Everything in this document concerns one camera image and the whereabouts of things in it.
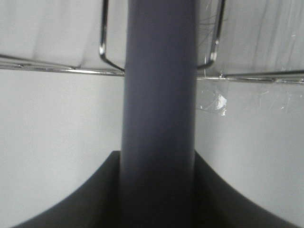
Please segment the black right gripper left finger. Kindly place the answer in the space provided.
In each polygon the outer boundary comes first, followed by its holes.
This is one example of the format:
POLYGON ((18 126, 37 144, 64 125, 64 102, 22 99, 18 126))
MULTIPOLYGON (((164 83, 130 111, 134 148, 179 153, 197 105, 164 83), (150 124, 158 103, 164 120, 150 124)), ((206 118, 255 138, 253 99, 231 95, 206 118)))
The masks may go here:
POLYGON ((65 199, 20 223, 18 228, 117 228, 120 152, 113 151, 95 173, 65 199))

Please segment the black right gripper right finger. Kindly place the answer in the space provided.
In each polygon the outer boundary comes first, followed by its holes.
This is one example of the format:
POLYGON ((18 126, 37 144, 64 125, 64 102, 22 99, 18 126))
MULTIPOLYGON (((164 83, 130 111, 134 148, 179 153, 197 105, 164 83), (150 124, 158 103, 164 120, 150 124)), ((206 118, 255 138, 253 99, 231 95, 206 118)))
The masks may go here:
POLYGON ((224 181, 195 152, 195 228, 295 228, 297 225, 255 204, 224 181))

